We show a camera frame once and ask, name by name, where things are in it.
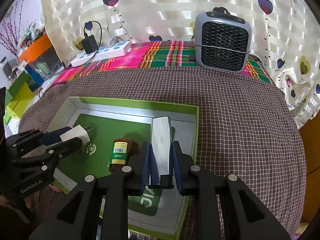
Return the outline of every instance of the plaid blanket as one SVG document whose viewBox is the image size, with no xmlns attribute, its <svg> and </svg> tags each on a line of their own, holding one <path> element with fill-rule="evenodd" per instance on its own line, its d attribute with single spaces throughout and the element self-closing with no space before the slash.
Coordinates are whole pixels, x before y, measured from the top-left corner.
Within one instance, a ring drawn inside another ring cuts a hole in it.
<svg viewBox="0 0 320 240">
<path fill-rule="evenodd" d="M 199 106 L 196 164 L 220 176 L 237 174 L 293 236 L 306 189 L 303 143 L 283 93 L 261 84 L 245 75 L 190 66 L 102 71 L 49 90 L 25 112 L 19 131 L 47 130 L 69 96 Z M 38 195 L 37 217 L 45 217 L 61 198 L 48 187 Z M 219 212 L 223 233 L 220 207 Z M 196 214 L 191 198 L 180 240 L 196 239 Z M 156 240 L 137 234 L 133 239 Z"/>
<path fill-rule="evenodd" d="M 113 57 L 95 61 L 87 65 L 65 70 L 52 86 L 65 83 L 74 78 L 103 72 L 128 68 L 154 68 L 172 66 L 197 66 L 189 57 L 195 55 L 193 42 L 189 41 L 155 41 L 132 44 L 132 50 L 122 57 Z M 242 75 L 273 84 L 272 79 L 262 65 L 254 60 L 248 60 Z"/>
</svg>

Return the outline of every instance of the barcode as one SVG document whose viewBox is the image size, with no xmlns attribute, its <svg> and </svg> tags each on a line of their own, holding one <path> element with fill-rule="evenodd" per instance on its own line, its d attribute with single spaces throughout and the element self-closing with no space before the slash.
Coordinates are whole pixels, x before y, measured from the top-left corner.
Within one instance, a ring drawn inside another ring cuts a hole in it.
<svg viewBox="0 0 320 240">
<path fill-rule="evenodd" d="M 114 152 L 121 152 L 123 153 L 124 149 L 123 148 L 115 148 Z"/>
</svg>

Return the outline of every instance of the white curtain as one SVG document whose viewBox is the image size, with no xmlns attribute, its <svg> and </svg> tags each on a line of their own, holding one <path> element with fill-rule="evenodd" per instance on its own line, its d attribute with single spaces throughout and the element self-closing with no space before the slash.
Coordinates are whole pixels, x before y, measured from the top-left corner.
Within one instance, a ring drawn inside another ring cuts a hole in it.
<svg viewBox="0 0 320 240">
<path fill-rule="evenodd" d="M 251 52 L 266 61 L 266 70 L 285 93 L 297 125 L 315 116 L 320 107 L 320 26 L 304 0 L 265 0 L 267 6 L 273 5 L 268 15 L 258 0 L 119 0 L 115 8 L 121 19 L 102 0 L 41 1 L 48 36 L 62 61 L 79 53 L 73 41 L 83 37 L 84 23 L 89 20 L 103 26 L 104 45 L 110 36 L 132 42 L 157 36 L 163 41 L 189 41 L 198 13 L 223 6 L 251 24 Z M 94 24 L 92 33 L 99 41 L 98 25 Z"/>
</svg>

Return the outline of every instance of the yellow box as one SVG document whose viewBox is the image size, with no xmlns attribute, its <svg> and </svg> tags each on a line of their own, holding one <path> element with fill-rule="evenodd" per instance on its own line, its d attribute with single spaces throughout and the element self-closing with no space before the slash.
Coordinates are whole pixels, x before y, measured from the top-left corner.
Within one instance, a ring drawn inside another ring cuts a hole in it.
<svg viewBox="0 0 320 240">
<path fill-rule="evenodd" d="M 28 87 L 27 83 L 24 82 L 20 87 L 18 93 L 6 107 L 8 115 L 12 118 L 20 119 L 33 97 L 34 94 Z"/>
</svg>

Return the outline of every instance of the gray heater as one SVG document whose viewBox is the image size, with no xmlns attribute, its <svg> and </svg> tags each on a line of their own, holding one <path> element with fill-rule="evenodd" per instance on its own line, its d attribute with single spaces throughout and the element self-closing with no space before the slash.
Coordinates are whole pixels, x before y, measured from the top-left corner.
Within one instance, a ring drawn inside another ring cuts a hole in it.
<svg viewBox="0 0 320 240">
<path fill-rule="evenodd" d="M 250 52 L 251 26 L 223 7 L 196 17 L 195 49 L 199 66 L 239 73 Z"/>
</svg>

